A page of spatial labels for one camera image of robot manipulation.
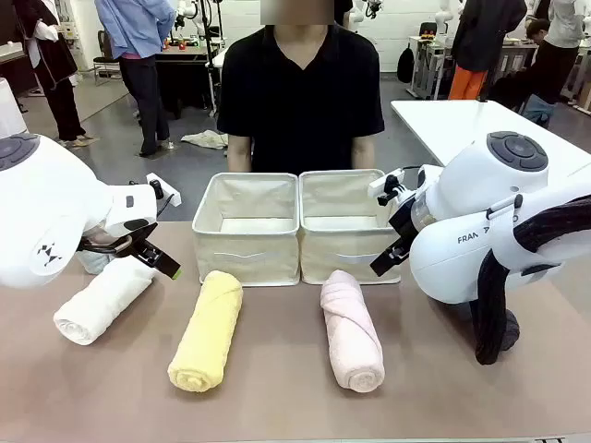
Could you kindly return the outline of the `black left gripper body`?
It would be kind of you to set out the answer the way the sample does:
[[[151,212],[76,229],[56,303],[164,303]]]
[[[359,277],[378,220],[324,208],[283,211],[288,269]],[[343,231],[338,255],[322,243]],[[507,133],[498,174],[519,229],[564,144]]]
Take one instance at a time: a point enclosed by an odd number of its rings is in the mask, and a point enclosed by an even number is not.
[[[157,258],[157,247],[148,238],[153,229],[139,229],[124,239],[124,243],[118,247],[118,257],[132,256],[140,261],[154,261]]]

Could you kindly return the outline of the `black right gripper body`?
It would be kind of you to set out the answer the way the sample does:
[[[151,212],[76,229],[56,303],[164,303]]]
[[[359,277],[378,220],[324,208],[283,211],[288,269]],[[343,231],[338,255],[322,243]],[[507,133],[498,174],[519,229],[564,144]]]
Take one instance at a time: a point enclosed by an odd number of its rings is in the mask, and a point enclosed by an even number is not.
[[[403,205],[390,218],[390,225],[399,235],[398,243],[411,245],[418,235],[418,230],[412,221],[412,205]]]

